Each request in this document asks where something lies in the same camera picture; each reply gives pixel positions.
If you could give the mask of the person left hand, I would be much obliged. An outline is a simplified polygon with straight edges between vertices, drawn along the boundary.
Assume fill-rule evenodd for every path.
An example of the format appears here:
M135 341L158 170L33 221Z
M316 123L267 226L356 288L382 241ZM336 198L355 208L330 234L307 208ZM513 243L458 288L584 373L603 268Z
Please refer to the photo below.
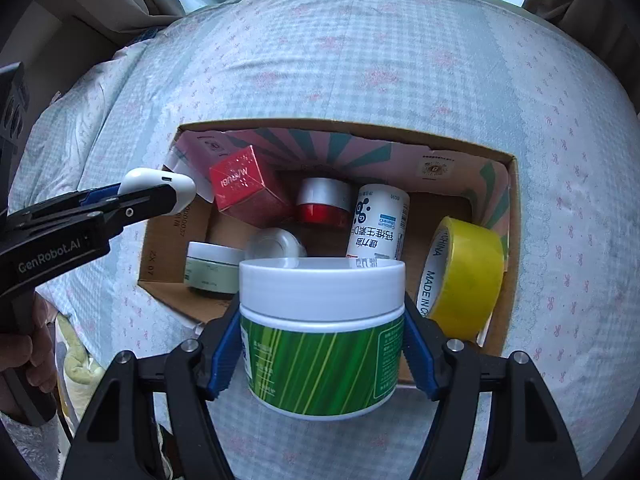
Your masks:
M32 302L35 330L30 335L1 336L1 370L30 364L27 380L44 393L50 393L58 381L54 362L53 342L47 326L49 304L38 294Z

